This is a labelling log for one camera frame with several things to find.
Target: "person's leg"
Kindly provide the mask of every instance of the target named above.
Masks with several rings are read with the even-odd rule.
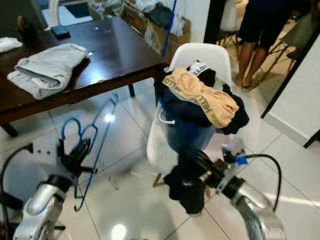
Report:
[[[241,48],[240,57],[239,57],[239,73],[236,76],[236,80],[235,80],[235,83],[239,86],[242,86],[243,84],[245,73],[251,61],[251,57],[255,50],[256,44],[257,43],[255,42],[254,43],[244,42]]]
[[[253,84],[253,75],[258,71],[261,65],[269,55],[269,48],[275,44],[282,28],[284,27],[287,16],[278,16],[274,14],[261,14],[262,34],[260,39],[260,46],[255,52],[252,63],[247,76],[244,79],[242,86],[250,88]]]
[[[245,80],[242,84],[244,88],[249,88],[252,85],[252,77],[253,75],[258,71],[258,69],[261,67],[261,65],[266,60],[267,56],[269,55],[269,49],[265,49],[262,47],[258,47],[258,49],[255,52],[255,55],[252,59],[252,63],[249,69],[248,74],[245,77]]]
[[[251,6],[246,6],[245,14],[238,33],[244,43],[239,56],[239,73],[236,76],[235,83],[242,86],[246,70],[252,58],[256,44],[259,41],[262,31],[259,12]]]

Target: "dark blue shirt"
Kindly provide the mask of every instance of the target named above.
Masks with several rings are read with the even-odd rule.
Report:
[[[271,14],[290,14],[296,7],[297,0],[249,0],[258,11]]]

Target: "blue pole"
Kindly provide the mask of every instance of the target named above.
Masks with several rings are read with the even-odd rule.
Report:
[[[170,36],[172,24],[174,23],[174,18],[175,18],[176,5],[177,5],[177,0],[174,0],[173,8],[172,8],[171,15],[170,15],[170,22],[169,22],[169,26],[168,26],[168,31],[166,32],[166,36],[165,36],[165,40],[164,40],[162,57],[165,57],[166,53],[167,53],[169,36]]]

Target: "black phone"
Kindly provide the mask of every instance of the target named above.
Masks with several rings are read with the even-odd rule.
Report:
[[[53,26],[51,27],[51,31],[55,35],[57,39],[63,39],[70,37],[69,31],[63,25]]]

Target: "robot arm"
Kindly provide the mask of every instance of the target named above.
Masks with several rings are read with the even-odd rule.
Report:
[[[68,170],[75,182],[78,181],[81,172],[93,171],[91,168],[81,166],[88,154],[90,142],[90,139],[83,140],[69,155],[64,154],[63,142],[61,142],[59,148],[61,164]],[[14,240],[53,239],[66,192],[75,184],[71,178],[50,175],[47,181],[39,184],[35,194],[23,207],[23,218],[14,232]]]
[[[264,194],[243,178],[225,176],[228,172],[225,161],[218,159],[212,162],[202,151],[191,151],[188,155],[194,158],[195,171],[198,171],[200,179],[210,188],[218,189],[224,179],[230,178],[222,194],[230,199],[230,203],[241,214],[250,240],[286,240],[284,227]]]

